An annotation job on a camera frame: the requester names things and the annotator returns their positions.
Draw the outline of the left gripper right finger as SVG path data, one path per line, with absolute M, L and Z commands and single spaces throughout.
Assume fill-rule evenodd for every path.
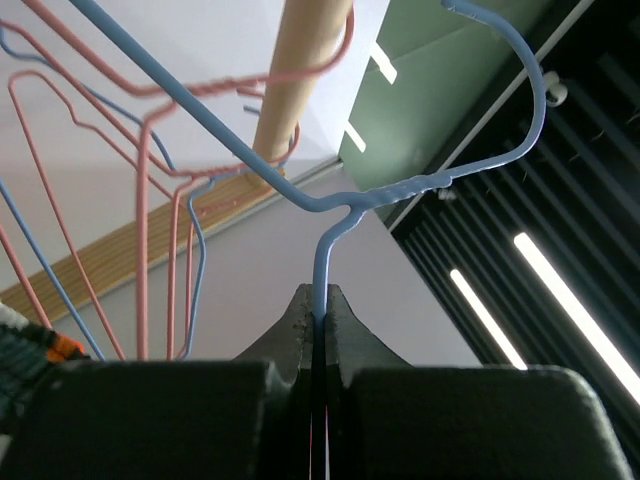
M 602 402 L 559 367 L 417 367 L 331 286 L 326 316 L 334 479 L 629 479 Z

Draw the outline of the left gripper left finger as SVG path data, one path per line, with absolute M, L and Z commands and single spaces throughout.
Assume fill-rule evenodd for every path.
M 310 289 L 235 359 L 76 360 L 36 387 L 5 479 L 306 479 Z

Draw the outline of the blue hanger of orange shorts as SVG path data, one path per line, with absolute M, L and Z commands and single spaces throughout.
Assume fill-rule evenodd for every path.
M 74 1 L 72 4 L 173 100 L 177 101 L 194 120 L 285 198 L 299 208 L 313 213 L 326 212 L 343 206 L 350 208 L 349 214 L 344 219 L 321 236 L 314 256 L 310 468 L 313 479 L 324 479 L 326 477 L 327 441 L 325 317 L 328 308 L 328 272 L 331 249 L 339 238 L 358 225 L 369 210 L 394 204 L 429 190 L 448 187 L 457 178 L 506 165 L 528 153 L 540 136 L 546 112 L 545 85 L 535 55 L 520 33 L 501 16 L 469 1 L 444 1 L 442 6 L 445 9 L 495 29 L 511 45 L 521 60 L 529 77 L 534 101 L 533 118 L 525 139 L 519 146 L 505 154 L 476 161 L 467 166 L 455 167 L 427 176 L 417 175 L 367 192 L 339 192 L 326 197 L 314 198 L 297 189 L 276 173 L 266 161 L 252 152 L 236 134 L 189 93 L 187 88 L 182 86 L 97 3 Z

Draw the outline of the patterned black orange shorts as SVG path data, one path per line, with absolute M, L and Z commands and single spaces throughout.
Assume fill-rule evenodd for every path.
M 33 393 L 56 365 L 87 360 L 81 344 L 1 304 L 1 434 L 17 429 Z

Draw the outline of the pink wire hanger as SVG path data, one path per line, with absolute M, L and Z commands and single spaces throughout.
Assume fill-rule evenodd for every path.
M 350 1 L 103 1 L 281 178 L 335 150 L 320 96 L 355 62 Z M 65 319 L 99 358 L 182 359 L 204 296 L 206 237 L 271 197 L 82 13 L 1 5 L 1 311 Z

